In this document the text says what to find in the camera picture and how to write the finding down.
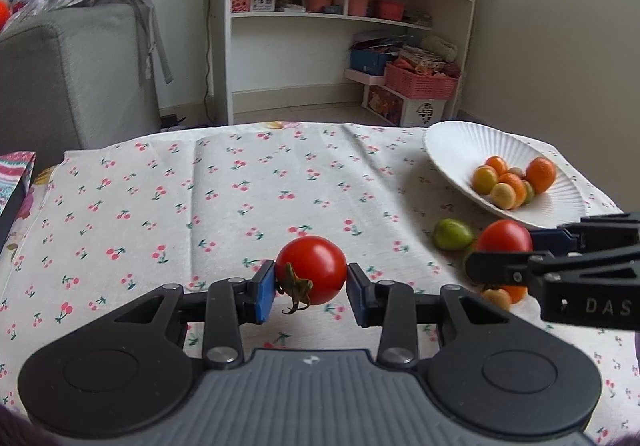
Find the baseboard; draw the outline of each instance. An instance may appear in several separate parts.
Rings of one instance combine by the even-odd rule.
[[[289,106],[353,103],[362,100],[362,85],[338,83],[283,89],[244,90],[234,92],[233,100],[236,114]]]
[[[311,85],[286,87],[283,89],[246,90],[234,92],[234,113],[287,108],[290,106],[322,105],[324,103],[354,103],[362,101],[362,85],[359,83],[339,83],[331,85]],[[215,119],[213,100],[209,103],[209,114]],[[205,111],[204,103],[166,106],[160,109],[161,116],[175,114],[178,119],[186,118],[183,126],[212,124]]]

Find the power cord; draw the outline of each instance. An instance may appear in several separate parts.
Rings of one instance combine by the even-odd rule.
[[[207,73],[205,75],[206,88],[204,92],[204,97],[202,99],[202,103],[204,103],[204,112],[209,119],[211,124],[214,124],[213,118],[209,115],[209,103],[207,103],[207,98],[209,97],[210,89],[209,89],[209,77],[211,76],[211,61],[209,60],[209,52],[211,51],[211,26],[210,26],[210,16],[211,16],[211,0],[207,0],[207,18],[205,22],[205,30],[207,35]]]

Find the metal screw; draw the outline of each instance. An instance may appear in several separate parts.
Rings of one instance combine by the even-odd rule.
[[[391,347],[382,352],[382,359],[393,365],[405,365],[413,361],[414,355],[402,347]]]
[[[213,347],[207,350],[207,359],[213,363],[232,363],[238,359],[238,351],[231,347]]]

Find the tomato stem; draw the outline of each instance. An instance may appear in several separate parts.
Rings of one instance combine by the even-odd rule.
[[[289,312],[282,311],[283,314],[293,314],[297,311],[307,309],[311,302],[309,301],[309,293],[314,283],[305,278],[299,278],[293,270],[290,262],[285,264],[285,275],[283,279],[276,284],[276,289],[280,294],[288,294],[291,296],[292,304]]]

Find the floor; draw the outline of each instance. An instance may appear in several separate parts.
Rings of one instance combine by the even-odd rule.
[[[362,108],[360,103],[291,106],[289,108],[242,112],[234,116],[235,124],[261,121],[357,122],[370,126],[386,126],[382,119]]]

